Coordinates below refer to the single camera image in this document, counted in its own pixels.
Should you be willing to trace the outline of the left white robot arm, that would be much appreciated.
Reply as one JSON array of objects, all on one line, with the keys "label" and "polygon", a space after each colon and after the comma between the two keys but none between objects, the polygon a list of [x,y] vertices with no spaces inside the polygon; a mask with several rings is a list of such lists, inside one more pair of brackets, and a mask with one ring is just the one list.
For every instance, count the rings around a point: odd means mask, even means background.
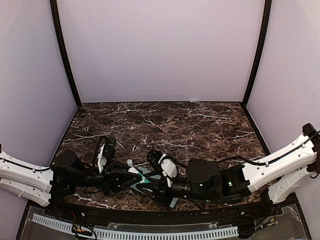
[{"label": "left white robot arm", "polygon": [[105,195],[119,193],[142,180],[138,173],[129,172],[123,163],[110,161],[105,169],[82,162],[72,150],[59,155],[51,166],[24,162],[0,152],[0,186],[19,197],[47,207],[60,218],[71,213],[66,197],[77,188],[96,188]]}]

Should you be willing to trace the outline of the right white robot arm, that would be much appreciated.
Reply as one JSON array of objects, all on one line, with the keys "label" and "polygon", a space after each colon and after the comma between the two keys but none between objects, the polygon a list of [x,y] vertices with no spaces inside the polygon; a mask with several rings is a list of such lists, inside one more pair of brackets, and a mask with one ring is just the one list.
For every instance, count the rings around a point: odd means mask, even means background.
[{"label": "right white robot arm", "polygon": [[154,150],[147,159],[160,179],[153,179],[151,173],[144,174],[136,188],[167,206],[174,198],[235,204],[276,181],[266,190],[266,198],[255,205],[255,213],[266,217],[305,178],[319,175],[320,133],[308,123],[302,134],[284,148],[258,160],[243,158],[241,164],[226,169],[220,169],[219,161],[194,158],[186,166],[184,177],[166,154]]}]

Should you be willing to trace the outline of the green white glue stick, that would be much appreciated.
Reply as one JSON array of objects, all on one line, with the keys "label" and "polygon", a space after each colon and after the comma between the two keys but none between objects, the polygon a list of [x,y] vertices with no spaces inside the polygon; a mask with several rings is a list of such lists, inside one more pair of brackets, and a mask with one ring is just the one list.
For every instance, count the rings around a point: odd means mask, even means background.
[{"label": "green white glue stick", "polygon": [[136,169],[135,167],[130,167],[129,170],[128,170],[130,173],[133,173],[133,174],[137,174],[141,177],[141,180],[139,181],[140,184],[147,184],[149,183],[150,181],[138,170]]}]

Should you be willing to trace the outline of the teal green envelope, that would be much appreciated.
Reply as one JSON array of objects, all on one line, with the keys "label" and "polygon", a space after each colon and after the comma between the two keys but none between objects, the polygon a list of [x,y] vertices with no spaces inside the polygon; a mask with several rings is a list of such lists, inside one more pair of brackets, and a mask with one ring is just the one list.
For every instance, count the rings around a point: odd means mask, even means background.
[{"label": "teal green envelope", "polygon": [[[130,187],[132,189],[136,190],[137,192],[139,192],[140,194],[142,194],[142,195],[147,197],[147,195],[143,194],[141,191],[139,191],[137,189],[137,184],[140,184],[140,183],[139,182],[135,183],[135,184],[131,185]],[[178,198],[177,197],[173,197],[173,195],[172,195],[172,201],[171,202],[157,202],[157,204],[173,209],[176,206],[177,202],[178,202]]]}]

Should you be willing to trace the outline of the white glue stick cap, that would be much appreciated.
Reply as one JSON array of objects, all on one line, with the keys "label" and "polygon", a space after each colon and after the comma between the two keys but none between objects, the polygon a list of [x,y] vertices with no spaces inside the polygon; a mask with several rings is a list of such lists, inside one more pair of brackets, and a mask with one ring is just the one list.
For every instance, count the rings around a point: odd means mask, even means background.
[{"label": "white glue stick cap", "polygon": [[133,160],[132,159],[128,159],[127,160],[127,165],[131,168],[134,166]]}]

